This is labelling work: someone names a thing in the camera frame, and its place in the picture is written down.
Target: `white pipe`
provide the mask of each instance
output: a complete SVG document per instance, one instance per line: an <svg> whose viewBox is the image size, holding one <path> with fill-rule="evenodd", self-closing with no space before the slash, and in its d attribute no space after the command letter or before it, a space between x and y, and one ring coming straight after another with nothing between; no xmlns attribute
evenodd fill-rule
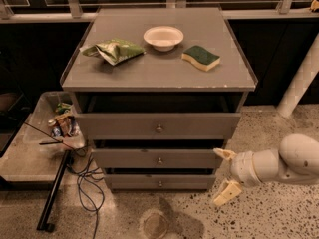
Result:
<svg viewBox="0 0 319 239"><path fill-rule="evenodd" d="M319 72L319 34L293 78L277 107L278 112L288 118Z"/></svg>

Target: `bottom drawer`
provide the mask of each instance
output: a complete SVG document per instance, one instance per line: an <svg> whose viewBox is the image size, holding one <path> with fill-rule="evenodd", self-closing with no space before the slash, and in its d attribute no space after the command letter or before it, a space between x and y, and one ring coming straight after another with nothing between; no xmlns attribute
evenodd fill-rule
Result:
<svg viewBox="0 0 319 239"><path fill-rule="evenodd" d="M215 175L106 174L111 190L208 190Z"/></svg>

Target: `crumpled snack bag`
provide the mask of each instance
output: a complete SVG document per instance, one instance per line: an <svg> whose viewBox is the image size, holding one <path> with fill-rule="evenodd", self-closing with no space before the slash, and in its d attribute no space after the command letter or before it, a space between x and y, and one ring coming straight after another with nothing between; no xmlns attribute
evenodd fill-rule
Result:
<svg viewBox="0 0 319 239"><path fill-rule="evenodd" d="M132 42L115 38L92 47L82 47L80 52L89 57L102 57L114 66L121 61L143 54L145 49Z"/></svg>

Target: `bowl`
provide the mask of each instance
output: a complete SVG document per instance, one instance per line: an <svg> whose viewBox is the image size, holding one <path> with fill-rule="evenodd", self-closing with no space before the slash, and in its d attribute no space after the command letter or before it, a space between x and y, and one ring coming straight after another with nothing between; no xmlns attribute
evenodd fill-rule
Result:
<svg viewBox="0 0 319 239"><path fill-rule="evenodd" d="M183 40L183 33L174 27L159 26L148 29L144 33L144 40L157 51L167 52Z"/></svg>

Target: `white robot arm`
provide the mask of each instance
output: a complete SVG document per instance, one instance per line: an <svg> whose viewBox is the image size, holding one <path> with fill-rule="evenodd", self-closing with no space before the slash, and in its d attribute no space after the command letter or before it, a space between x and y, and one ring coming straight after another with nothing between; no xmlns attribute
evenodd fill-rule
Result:
<svg viewBox="0 0 319 239"><path fill-rule="evenodd" d="M278 181L288 184L319 183L319 142L303 134L291 134L279 149L236 154L215 148L214 152L230 162L232 179L225 179L213 197L220 206L242 192L243 187Z"/></svg>

